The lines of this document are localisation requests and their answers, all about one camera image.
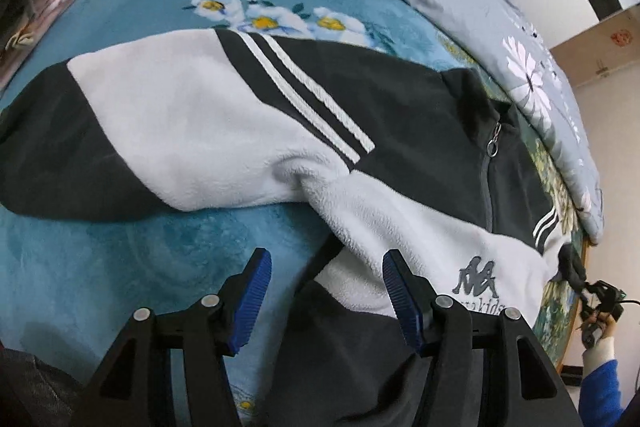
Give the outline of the blue sleeve forearm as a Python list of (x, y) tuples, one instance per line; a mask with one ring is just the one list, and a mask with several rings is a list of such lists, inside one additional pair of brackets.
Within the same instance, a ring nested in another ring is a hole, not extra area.
[(584, 373), (578, 414), (584, 427), (612, 427), (623, 415), (613, 337), (602, 337), (582, 354)]

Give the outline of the person's right hand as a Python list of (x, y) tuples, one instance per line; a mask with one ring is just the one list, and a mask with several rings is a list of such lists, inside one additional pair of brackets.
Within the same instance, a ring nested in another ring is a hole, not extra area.
[(582, 344), (586, 349), (596, 347), (600, 340), (614, 335), (616, 325), (611, 313), (594, 310), (580, 325)]

